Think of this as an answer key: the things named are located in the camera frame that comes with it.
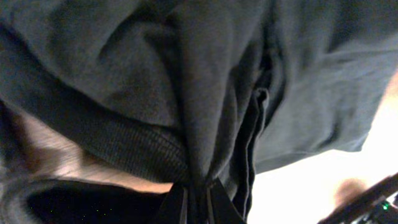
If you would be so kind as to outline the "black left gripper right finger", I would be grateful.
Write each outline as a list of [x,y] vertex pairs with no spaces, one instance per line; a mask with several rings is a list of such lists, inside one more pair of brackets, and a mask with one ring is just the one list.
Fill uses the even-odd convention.
[[207,188],[206,201],[209,224],[245,224],[219,179]]

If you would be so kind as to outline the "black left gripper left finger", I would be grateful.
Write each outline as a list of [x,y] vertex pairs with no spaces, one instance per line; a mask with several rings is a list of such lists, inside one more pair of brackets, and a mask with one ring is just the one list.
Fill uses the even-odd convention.
[[150,224],[186,224],[188,190],[181,185],[173,185],[166,195],[158,212]]

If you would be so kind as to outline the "dark green Nike t-shirt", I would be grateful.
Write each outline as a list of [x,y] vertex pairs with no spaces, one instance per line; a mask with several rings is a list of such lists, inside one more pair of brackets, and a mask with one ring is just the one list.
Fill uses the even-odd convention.
[[27,196],[63,180],[29,171],[18,111],[184,186],[187,223],[219,179],[246,222],[256,174],[361,150],[396,69],[396,1],[2,1],[1,222],[44,223]]

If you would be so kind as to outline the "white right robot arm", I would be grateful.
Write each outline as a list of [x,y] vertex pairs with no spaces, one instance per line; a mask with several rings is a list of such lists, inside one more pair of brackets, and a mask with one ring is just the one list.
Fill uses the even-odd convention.
[[397,224],[397,174],[386,177],[318,224]]

